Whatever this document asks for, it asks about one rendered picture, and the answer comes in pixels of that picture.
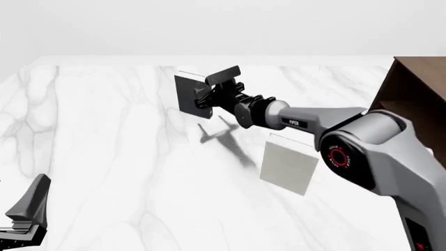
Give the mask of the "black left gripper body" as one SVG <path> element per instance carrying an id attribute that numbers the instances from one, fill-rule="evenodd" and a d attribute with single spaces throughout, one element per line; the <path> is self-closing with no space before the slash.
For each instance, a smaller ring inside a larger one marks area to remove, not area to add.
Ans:
<path id="1" fill-rule="evenodd" d="M 12 227 L 0 227 L 0 248 L 40 246 L 47 230 L 31 221 L 13 222 Z"/>

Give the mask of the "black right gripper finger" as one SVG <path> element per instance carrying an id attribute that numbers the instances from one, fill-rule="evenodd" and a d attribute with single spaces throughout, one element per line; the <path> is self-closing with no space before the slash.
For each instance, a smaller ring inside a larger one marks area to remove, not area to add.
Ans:
<path id="1" fill-rule="evenodd" d="M 204 96 L 202 98 L 196 99 L 194 101 L 196 108 L 198 109 L 208 109 L 218 106 L 218 99 L 213 96 Z"/>
<path id="2" fill-rule="evenodd" d="M 194 94 L 195 98 L 202 98 L 210 91 L 212 91 L 212 86 L 208 85 L 205 82 L 197 81 L 192 87 L 192 93 Z"/>

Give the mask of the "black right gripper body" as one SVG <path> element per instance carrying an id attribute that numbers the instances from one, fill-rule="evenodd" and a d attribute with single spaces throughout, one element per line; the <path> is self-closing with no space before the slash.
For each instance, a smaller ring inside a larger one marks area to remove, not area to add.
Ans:
<path id="1" fill-rule="evenodd" d="M 244 90 L 244 84 L 234 79 L 217 84 L 212 90 L 211 106 L 220 107 L 226 112 L 234 113 L 234 108 L 240 99 L 246 97 L 242 93 Z"/>

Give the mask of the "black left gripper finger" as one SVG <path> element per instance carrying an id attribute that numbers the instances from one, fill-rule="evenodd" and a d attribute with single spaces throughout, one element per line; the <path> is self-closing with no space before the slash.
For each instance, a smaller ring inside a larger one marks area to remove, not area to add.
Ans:
<path id="1" fill-rule="evenodd" d="M 47 228 L 47 199 L 51 179 L 46 174 L 39 174 L 33 180 L 25 194 L 6 213 L 13 224 L 39 225 Z"/>

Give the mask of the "dark grey book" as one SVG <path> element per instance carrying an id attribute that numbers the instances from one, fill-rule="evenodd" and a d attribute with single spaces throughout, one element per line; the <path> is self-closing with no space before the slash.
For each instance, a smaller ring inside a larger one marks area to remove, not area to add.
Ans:
<path id="1" fill-rule="evenodd" d="M 196 108 L 194 101 L 199 98 L 195 98 L 192 93 L 192 87 L 195 82 L 205 82 L 204 77 L 187 73 L 179 70 L 174 75 L 174 81 L 176 84 L 176 93 L 178 99 L 178 108 L 181 112 L 201 117 L 203 119 L 211 119 L 213 116 L 213 108 L 198 109 Z"/>

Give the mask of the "pale grey book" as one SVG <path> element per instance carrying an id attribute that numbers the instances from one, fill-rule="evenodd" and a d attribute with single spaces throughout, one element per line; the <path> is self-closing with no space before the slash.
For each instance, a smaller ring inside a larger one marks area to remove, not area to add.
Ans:
<path id="1" fill-rule="evenodd" d="M 271 133 L 265 143 L 260 179 L 304 196 L 318 162 L 312 146 Z"/>

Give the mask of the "brown wooden shelf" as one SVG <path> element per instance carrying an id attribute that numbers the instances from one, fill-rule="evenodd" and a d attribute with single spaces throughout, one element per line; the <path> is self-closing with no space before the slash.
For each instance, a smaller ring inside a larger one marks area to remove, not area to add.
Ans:
<path id="1" fill-rule="evenodd" d="M 446 168 L 446 56 L 396 56 L 370 109 L 412 121 L 417 138 Z"/>

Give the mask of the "small flat plate on stalk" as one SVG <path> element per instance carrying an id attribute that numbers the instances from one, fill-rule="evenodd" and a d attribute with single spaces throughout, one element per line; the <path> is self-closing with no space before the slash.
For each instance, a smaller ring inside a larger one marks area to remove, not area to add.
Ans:
<path id="1" fill-rule="evenodd" d="M 233 81 L 236 77 L 240 76 L 239 66 L 233 66 L 225 70 L 221 70 L 218 73 L 213 73 L 205 78 L 205 83 L 208 86 L 223 84 L 228 81 Z"/>

